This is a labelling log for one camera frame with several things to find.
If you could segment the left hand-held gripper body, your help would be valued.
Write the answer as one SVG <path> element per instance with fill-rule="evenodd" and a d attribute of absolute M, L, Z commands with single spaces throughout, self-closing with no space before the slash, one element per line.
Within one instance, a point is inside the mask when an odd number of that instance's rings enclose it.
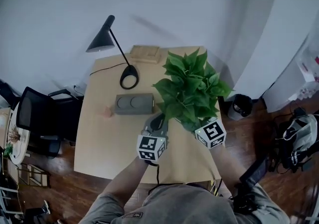
<path fill-rule="evenodd" d="M 147 164 L 157 164 L 167 149 L 168 121 L 163 113 L 148 118 L 137 140 L 138 157 Z"/>

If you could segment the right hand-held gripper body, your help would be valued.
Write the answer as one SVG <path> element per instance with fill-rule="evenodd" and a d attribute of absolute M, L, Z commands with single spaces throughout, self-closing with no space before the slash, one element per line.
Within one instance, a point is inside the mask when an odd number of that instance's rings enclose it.
<path fill-rule="evenodd" d="M 224 144 L 226 135 L 225 127 L 219 118 L 211 118 L 208 124 L 195 131 L 195 138 L 208 149 Z"/>

